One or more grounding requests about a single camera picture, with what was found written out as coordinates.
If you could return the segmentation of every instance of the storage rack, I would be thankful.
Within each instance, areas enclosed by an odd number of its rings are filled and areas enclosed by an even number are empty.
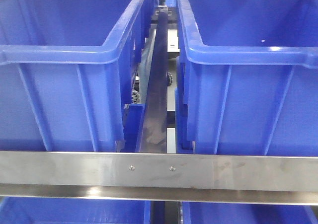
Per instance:
[[[142,153],[0,151],[0,196],[318,205],[318,157],[166,153],[167,15],[159,17]]]

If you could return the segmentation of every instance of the shelf rack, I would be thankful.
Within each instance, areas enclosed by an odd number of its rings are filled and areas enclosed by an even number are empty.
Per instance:
[[[0,151],[0,196],[318,205],[318,157],[165,153],[167,14],[160,14],[147,50],[141,153]]]

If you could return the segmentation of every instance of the caster wheel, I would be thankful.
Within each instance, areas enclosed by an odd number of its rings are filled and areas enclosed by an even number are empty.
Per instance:
[[[173,77],[171,73],[167,73],[167,86],[171,86],[173,82]]]
[[[137,90],[133,89],[132,94],[131,94],[131,101],[133,104],[140,103],[140,93]]]

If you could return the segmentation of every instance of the bin rim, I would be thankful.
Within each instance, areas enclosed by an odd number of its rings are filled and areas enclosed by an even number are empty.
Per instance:
[[[0,66],[33,64],[109,64],[118,60],[144,0],[131,0],[100,46],[0,45]]]
[[[318,47],[208,46],[189,0],[177,0],[187,59],[202,65],[299,65],[318,68]]]

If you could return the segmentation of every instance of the metal rail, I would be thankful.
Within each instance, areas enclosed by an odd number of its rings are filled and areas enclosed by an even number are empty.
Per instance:
[[[318,205],[317,169],[316,157],[0,151],[0,195]]]
[[[167,152],[167,22],[167,13],[159,12],[145,118],[138,150],[142,153]]]

